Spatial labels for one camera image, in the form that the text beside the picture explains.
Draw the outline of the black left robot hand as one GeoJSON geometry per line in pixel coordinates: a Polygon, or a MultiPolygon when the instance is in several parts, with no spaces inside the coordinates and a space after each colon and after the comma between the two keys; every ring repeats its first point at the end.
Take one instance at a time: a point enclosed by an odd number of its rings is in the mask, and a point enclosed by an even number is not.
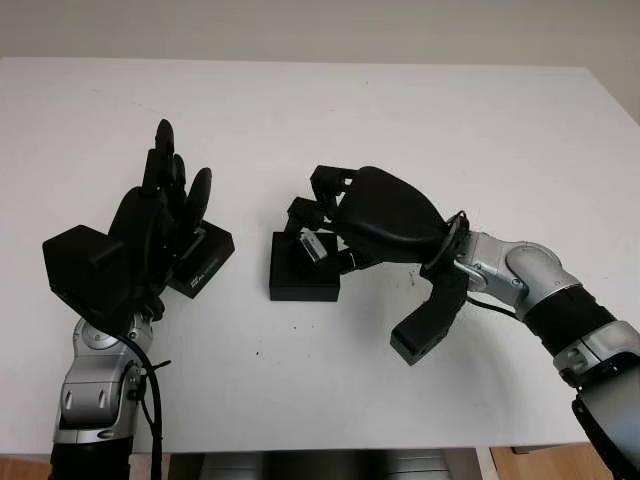
{"type": "Polygon", "coordinates": [[[211,183],[211,169],[204,167],[186,187],[185,163],[175,152],[173,127],[161,120],[142,182],[124,196],[109,228],[109,235],[130,253],[135,310],[148,310],[157,318],[164,313],[161,293],[176,266],[203,241],[211,183]]]}

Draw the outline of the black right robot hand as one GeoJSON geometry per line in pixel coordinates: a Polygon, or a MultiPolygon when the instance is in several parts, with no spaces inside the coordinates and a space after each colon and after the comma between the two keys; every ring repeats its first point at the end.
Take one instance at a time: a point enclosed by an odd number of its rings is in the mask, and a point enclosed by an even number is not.
{"type": "Polygon", "coordinates": [[[346,248],[335,254],[310,254],[316,264],[333,259],[341,274],[384,262],[447,269],[469,233],[463,211],[444,219],[419,190],[377,167],[321,165],[310,183],[315,198],[293,200],[285,231],[325,230],[342,239],[346,248]]]}

